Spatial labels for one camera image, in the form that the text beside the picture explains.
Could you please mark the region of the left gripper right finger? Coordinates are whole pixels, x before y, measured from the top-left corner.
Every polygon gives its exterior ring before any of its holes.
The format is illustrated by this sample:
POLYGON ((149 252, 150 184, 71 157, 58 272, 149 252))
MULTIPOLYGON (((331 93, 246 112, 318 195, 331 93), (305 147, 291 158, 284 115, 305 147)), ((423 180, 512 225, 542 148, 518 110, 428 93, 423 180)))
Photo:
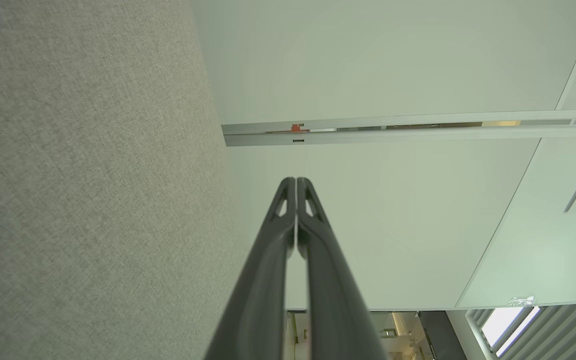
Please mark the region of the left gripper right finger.
POLYGON ((313 183, 296 181, 297 246, 307 264, 311 360, 385 360, 387 353, 313 183))

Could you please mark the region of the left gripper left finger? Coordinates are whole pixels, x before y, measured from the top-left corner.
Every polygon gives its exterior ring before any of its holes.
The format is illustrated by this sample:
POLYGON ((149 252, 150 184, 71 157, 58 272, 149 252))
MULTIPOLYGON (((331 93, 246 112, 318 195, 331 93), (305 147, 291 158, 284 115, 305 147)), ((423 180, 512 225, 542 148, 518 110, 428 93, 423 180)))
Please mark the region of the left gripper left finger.
POLYGON ((279 183, 206 360, 281 360, 287 260, 295 246, 296 191, 294 177, 279 183))

